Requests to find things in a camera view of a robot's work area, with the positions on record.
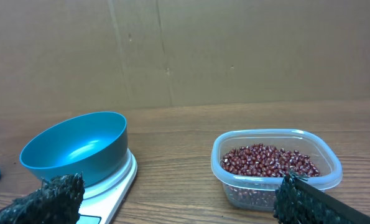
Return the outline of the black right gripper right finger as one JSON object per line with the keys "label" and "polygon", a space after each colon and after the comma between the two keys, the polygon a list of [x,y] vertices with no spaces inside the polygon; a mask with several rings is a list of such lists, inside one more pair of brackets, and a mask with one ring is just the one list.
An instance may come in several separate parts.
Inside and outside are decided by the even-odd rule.
{"label": "black right gripper right finger", "polygon": [[273,217],[283,224],[370,224],[370,216],[307,183],[290,172],[275,191]]}

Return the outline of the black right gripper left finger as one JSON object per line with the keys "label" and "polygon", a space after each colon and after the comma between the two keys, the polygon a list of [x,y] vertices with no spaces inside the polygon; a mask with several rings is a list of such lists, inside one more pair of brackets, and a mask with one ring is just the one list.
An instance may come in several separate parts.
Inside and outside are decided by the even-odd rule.
{"label": "black right gripper left finger", "polygon": [[84,193],[81,173],[43,179],[40,189],[0,210],[0,224],[76,224]]}

